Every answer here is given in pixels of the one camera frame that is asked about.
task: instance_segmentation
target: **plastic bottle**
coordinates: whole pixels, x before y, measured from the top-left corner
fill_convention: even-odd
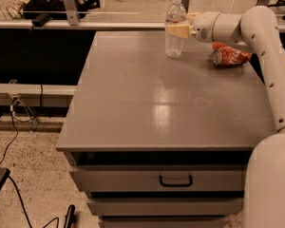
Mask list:
[[[185,20],[186,9],[181,0],[172,0],[166,13],[166,25],[177,24]],[[176,58],[181,56],[183,39],[165,33],[165,53],[168,57]]]

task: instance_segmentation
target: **cabinet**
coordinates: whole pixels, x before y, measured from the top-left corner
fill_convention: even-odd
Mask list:
[[[163,31],[97,32],[57,142],[101,228],[223,227],[274,133],[249,64],[216,67],[194,39],[171,60],[163,45]]]

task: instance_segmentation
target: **bottle cap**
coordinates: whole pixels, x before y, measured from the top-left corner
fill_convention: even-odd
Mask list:
[[[172,3],[173,3],[173,4],[180,4],[180,3],[181,3],[181,0],[172,0]]]

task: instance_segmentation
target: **white robotic arm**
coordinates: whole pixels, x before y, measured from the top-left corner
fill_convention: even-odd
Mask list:
[[[263,6],[243,15],[205,12],[190,31],[201,42],[223,42],[259,59],[277,134],[258,144],[249,160],[243,228],[285,228],[285,49],[276,15]]]

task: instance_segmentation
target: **drawer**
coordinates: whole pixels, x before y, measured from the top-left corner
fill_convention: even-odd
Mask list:
[[[223,228],[226,218],[100,218],[100,228]]]
[[[72,166],[80,191],[241,191],[242,166]]]
[[[242,210],[242,198],[89,199],[99,217],[226,216]]]

